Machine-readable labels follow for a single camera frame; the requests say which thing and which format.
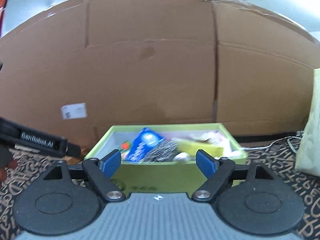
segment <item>white label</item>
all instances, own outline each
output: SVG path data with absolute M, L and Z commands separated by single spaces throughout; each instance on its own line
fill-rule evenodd
M 65 105 L 61 107 L 61 113 L 63 120 L 87 117 L 85 103 Z

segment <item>silver screw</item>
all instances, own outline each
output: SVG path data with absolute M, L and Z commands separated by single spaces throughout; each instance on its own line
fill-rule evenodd
M 195 192 L 197 198 L 208 198 L 210 197 L 210 192 L 206 190 L 198 190 Z
M 117 190 L 109 191 L 107 193 L 107 197 L 111 198 L 111 199 L 119 199 L 122 197 L 122 192 L 117 191 Z

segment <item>white cord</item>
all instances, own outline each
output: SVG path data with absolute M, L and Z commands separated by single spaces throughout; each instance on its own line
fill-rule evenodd
M 297 153 L 297 151 L 293 148 L 291 142 L 290 142 L 290 139 L 291 138 L 296 138 L 296 139 L 300 139 L 300 137 L 296 137 L 296 136 L 287 136 L 287 137 L 284 137 L 284 138 L 281 138 L 281 139 L 278 139 L 278 140 L 275 140 L 273 141 L 272 143 L 270 143 L 270 145 L 268 146 L 265 146 L 265 147 L 254 147 L 254 148 L 250 148 L 250 147 L 242 147 L 243 150 L 264 150 L 264 149 L 267 149 L 269 147 L 271 147 L 275 142 L 278 142 L 278 141 L 281 141 L 281 140 L 284 140 L 284 139 L 288 139 L 288 144 L 289 144 L 289 147 L 291 148 L 291 150 L 295 153 Z

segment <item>white ball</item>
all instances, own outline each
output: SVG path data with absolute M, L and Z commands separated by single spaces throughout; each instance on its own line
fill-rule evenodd
M 190 155 L 188 153 L 179 153 L 173 158 L 173 162 L 188 162 L 190 161 Z

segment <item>white cable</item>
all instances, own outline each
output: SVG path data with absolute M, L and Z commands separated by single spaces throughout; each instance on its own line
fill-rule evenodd
M 270 145 L 268 145 L 268 146 L 265 146 L 265 147 L 254 147 L 254 148 L 250 148 L 250 147 L 242 147 L 242 149 L 243 150 L 264 150 L 264 149 L 267 149 L 267 148 L 269 148 L 269 147 L 271 147 L 275 142 L 278 142 L 278 141 L 281 141 L 281 140 L 284 140 L 284 139 L 290 139 L 290 138 L 296 138 L 296 139 L 300 139 L 301 140 L 301 138 L 300 137 L 296 137 L 296 136 L 287 136 L 287 137 L 284 137 L 284 138 L 281 138 L 281 139 L 278 139 L 278 140 L 275 140 L 275 141 L 273 141 L 272 143 L 270 143 Z M 293 147 L 291 147 L 292 146 L 292 144 L 290 143 L 289 144 L 289 147 L 293 150 L 293 151 L 295 151 L 295 149 L 293 149 Z

